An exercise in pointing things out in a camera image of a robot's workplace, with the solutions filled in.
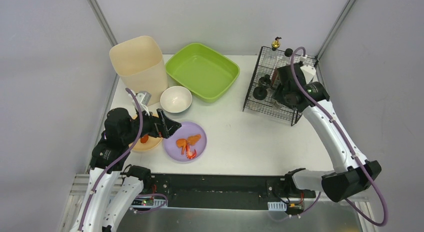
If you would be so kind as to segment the yellow plastic plate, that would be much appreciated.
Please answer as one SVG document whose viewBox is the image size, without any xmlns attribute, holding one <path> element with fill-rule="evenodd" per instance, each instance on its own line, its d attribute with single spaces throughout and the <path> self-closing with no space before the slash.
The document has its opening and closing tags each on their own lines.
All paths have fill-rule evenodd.
<svg viewBox="0 0 424 232">
<path fill-rule="evenodd" d="M 133 147 L 132 152 L 136 152 L 136 153 L 147 152 L 157 147 L 162 142 L 162 140 L 163 140 L 162 138 L 155 138 L 151 136 L 149 136 L 144 143 L 142 143 L 141 140 L 138 140 L 136 145 Z"/>
</svg>

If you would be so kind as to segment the dark vinegar bottle red label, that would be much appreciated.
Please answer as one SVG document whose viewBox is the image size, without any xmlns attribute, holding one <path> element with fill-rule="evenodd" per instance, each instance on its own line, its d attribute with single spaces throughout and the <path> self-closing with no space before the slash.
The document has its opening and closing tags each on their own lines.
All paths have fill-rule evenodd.
<svg viewBox="0 0 424 232">
<path fill-rule="evenodd" d="M 274 66 L 274 72 L 272 74 L 271 78 L 271 88 L 276 88 L 279 83 L 279 76 L 278 76 L 278 68 L 284 67 L 290 63 L 290 57 L 293 54 L 293 50 L 291 48 L 287 48 L 284 51 L 284 55 L 281 59 L 276 61 L 276 64 Z"/>
</svg>

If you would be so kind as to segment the brown food scraps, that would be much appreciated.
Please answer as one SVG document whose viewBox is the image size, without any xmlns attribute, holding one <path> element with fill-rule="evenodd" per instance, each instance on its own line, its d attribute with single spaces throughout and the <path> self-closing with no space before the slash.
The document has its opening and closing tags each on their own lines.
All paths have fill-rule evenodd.
<svg viewBox="0 0 424 232">
<path fill-rule="evenodd" d="M 142 144 L 146 143 L 148 140 L 149 140 L 149 135 L 145 135 L 145 136 L 140 138 L 140 142 Z"/>
</svg>

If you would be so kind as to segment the beige plastic bin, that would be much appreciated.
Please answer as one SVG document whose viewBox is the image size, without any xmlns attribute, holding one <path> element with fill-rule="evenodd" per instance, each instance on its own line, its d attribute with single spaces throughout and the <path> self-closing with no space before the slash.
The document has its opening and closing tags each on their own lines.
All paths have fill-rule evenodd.
<svg viewBox="0 0 424 232">
<path fill-rule="evenodd" d="M 109 58 L 127 88 L 150 93 L 148 106 L 160 101 L 169 83 L 162 51 L 151 36 L 139 36 L 113 46 Z"/>
</svg>

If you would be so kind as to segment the green plastic tub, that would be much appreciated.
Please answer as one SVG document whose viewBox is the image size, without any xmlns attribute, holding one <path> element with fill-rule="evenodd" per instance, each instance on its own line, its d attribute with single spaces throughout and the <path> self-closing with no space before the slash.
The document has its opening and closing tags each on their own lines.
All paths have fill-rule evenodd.
<svg viewBox="0 0 424 232">
<path fill-rule="evenodd" d="M 186 45 L 165 64 L 167 74 L 206 103 L 219 100 L 240 74 L 232 60 L 201 43 Z"/>
</svg>

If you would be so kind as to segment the purple plastic plate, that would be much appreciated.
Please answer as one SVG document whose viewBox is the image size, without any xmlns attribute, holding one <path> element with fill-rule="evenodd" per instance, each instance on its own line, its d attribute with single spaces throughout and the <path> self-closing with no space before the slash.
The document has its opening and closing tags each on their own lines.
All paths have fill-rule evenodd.
<svg viewBox="0 0 424 232">
<path fill-rule="evenodd" d="M 176 140 L 180 138 L 187 139 L 189 136 L 201 134 L 201 139 L 191 149 L 196 149 L 197 156 L 189 160 L 186 153 L 181 155 L 181 149 L 176 146 Z M 203 128 L 194 122 L 182 122 L 181 128 L 178 129 L 169 139 L 163 140 L 163 148 L 165 152 L 174 160 L 182 163 L 188 163 L 198 158 L 205 150 L 207 145 L 207 136 Z"/>
</svg>

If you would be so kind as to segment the clear oil bottle gold spout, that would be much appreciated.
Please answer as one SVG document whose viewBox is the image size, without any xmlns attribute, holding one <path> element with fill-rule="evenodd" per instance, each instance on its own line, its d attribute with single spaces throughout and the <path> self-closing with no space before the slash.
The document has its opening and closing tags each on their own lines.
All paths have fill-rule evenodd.
<svg viewBox="0 0 424 232">
<path fill-rule="evenodd" d="M 276 37 L 271 43 L 270 50 L 263 57 L 262 66 L 273 69 L 277 62 L 278 49 L 281 45 L 281 37 Z"/>
</svg>

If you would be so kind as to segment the black wire basket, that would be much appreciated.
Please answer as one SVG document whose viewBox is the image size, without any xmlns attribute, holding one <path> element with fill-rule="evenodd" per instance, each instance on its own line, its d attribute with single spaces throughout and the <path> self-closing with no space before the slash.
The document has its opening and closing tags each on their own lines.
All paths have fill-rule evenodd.
<svg viewBox="0 0 424 232">
<path fill-rule="evenodd" d="M 264 55 L 270 49 L 271 48 L 267 47 L 267 46 L 263 46 L 260 49 L 256 64 L 255 64 L 255 68 L 254 68 L 254 71 L 253 71 L 253 75 L 252 75 L 251 80 L 250 80 L 248 92 L 247 92 L 246 97 L 244 99 L 243 109 L 249 109 L 249 110 L 252 110 L 252 111 L 255 111 L 255 112 L 263 113 L 265 115 L 269 115 L 269 116 L 273 116 L 273 117 L 276 117 L 276 118 L 283 119 L 285 121 L 290 122 L 290 124 L 293 126 L 302 117 L 301 112 L 293 110 L 293 109 L 286 107 L 284 105 L 282 106 L 281 110 L 273 109 L 273 103 L 272 103 L 273 94 L 276 91 L 277 87 L 279 86 L 280 80 L 279 80 L 279 83 L 278 83 L 278 85 L 275 89 L 271 88 L 271 86 L 270 86 L 270 88 L 267 89 L 268 95 L 267 95 L 265 100 L 262 100 L 262 101 L 256 100 L 252 95 L 254 88 L 259 86 L 258 80 L 262 76 L 268 74 L 268 75 L 270 75 L 270 79 L 272 78 L 275 67 L 273 69 L 271 69 L 271 68 L 267 68 L 267 67 L 262 66 Z M 284 52 L 285 51 L 278 49 L 277 60 L 282 58 L 282 56 L 284 55 Z M 292 54 L 290 59 L 293 58 L 294 63 L 302 63 L 300 61 L 300 56 L 302 56 L 302 55 L 301 54 Z M 316 68 L 316 66 L 318 64 L 317 60 L 312 58 L 312 57 L 309 57 L 309 56 L 306 56 L 306 57 L 308 58 L 307 62 L 310 63 L 311 65 L 313 65 Z"/>
</svg>

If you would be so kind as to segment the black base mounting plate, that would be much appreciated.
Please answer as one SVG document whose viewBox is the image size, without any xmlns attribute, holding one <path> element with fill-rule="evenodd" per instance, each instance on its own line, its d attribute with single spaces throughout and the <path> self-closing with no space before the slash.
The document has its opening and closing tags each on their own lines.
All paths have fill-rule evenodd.
<svg viewBox="0 0 424 232">
<path fill-rule="evenodd" d="M 271 202 L 316 197 L 289 186 L 284 176 L 152 174 L 145 191 L 164 194 L 168 207 L 194 209 L 267 210 Z"/>
</svg>

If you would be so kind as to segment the white ceramic bowl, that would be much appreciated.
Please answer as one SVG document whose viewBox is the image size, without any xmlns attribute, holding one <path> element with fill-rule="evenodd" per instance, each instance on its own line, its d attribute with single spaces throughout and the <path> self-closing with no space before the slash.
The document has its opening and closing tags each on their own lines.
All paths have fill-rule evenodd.
<svg viewBox="0 0 424 232">
<path fill-rule="evenodd" d="M 169 113 L 182 113 L 190 108 L 192 93 L 183 86 L 172 86 L 166 89 L 160 97 L 160 105 Z"/>
</svg>

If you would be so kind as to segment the black-cap shaker bottle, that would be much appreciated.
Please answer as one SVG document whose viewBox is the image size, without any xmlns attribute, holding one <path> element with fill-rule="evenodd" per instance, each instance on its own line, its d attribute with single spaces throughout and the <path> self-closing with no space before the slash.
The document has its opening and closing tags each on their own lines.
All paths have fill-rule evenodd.
<svg viewBox="0 0 424 232">
<path fill-rule="evenodd" d="M 256 100 L 262 101 L 266 99 L 268 94 L 268 89 L 262 86 L 257 86 L 254 88 L 252 94 Z"/>
</svg>

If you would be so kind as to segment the white powder shaker bottle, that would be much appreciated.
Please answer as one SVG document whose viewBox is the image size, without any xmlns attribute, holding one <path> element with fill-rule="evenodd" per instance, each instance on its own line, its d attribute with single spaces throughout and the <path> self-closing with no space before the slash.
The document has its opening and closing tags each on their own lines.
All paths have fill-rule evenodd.
<svg viewBox="0 0 424 232">
<path fill-rule="evenodd" d="M 270 86 L 271 86 L 271 77 L 270 77 L 270 75 L 266 74 L 266 75 L 262 76 L 258 80 L 258 86 L 259 87 L 263 87 L 265 89 L 270 88 Z"/>
</svg>

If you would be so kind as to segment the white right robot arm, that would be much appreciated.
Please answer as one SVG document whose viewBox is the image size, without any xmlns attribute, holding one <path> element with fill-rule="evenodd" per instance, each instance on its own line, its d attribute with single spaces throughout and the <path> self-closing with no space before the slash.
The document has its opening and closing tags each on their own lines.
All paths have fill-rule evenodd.
<svg viewBox="0 0 424 232">
<path fill-rule="evenodd" d="M 370 161 L 353 143 L 337 115 L 330 96 L 320 82 L 307 83 L 304 72 L 310 66 L 295 63 L 276 69 L 280 84 L 275 100 L 295 109 L 311 123 L 330 157 L 332 171 L 298 168 L 285 174 L 288 193 L 300 190 L 324 192 L 340 202 L 371 186 L 367 175 L 376 179 L 382 171 L 378 161 Z"/>
</svg>

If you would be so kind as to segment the small pepper jar black cap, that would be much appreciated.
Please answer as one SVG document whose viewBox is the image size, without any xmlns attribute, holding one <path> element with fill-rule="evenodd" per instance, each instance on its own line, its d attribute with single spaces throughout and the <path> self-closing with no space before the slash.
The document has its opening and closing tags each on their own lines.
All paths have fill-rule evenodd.
<svg viewBox="0 0 424 232">
<path fill-rule="evenodd" d="M 276 99 L 272 99 L 272 107 L 275 110 L 281 110 L 281 108 L 283 107 L 283 104 L 281 104 L 278 100 Z"/>
</svg>

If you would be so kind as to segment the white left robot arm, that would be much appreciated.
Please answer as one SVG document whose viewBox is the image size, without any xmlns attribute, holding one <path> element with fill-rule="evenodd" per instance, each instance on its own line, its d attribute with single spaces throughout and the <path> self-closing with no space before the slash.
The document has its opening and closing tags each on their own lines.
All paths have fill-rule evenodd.
<svg viewBox="0 0 424 232">
<path fill-rule="evenodd" d="M 72 232 L 115 232 L 133 200 L 151 186 L 150 169 L 131 166 L 118 193 L 110 198 L 125 160 L 142 136 L 168 139 L 182 127 L 163 110 L 156 112 L 140 109 L 135 118 L 125 108 L 107 113 L 101 139 L 91 154 L 88 186 Z"/>
</svg>

